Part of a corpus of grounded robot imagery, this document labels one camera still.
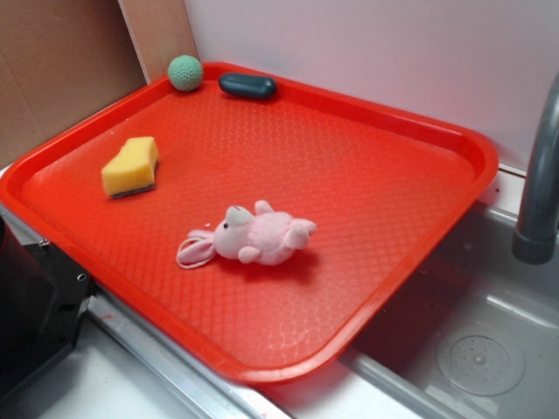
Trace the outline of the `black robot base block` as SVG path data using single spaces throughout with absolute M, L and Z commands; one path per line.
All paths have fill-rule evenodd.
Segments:
M 1 222 L 2 401 L 73 351 L 92 289 L 58 246 L 21 244 Z

